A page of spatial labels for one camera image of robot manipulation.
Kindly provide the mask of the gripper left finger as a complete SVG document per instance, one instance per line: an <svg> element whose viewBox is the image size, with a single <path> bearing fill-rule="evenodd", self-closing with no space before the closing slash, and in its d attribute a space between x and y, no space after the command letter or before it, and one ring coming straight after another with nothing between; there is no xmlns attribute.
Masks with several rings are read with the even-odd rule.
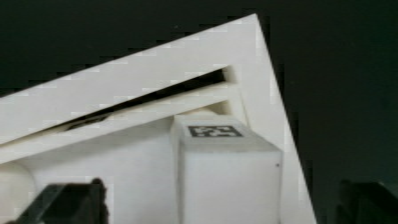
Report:
<svg viewBox="0 0 398 224"><path fill-rule="evenodd" d="M88 183L49 184L6 224L108 224L106 188Z"/></svg>

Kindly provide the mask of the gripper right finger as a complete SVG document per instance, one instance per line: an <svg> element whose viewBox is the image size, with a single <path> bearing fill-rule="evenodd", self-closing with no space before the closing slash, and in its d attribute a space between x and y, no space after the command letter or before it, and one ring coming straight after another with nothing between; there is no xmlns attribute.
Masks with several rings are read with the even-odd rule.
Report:
<svg viewBox="0 0 398 224"><path fill-rule="evenodd" d="M340 181L335 224L398 224L398 192L380 182Z"/></svg>

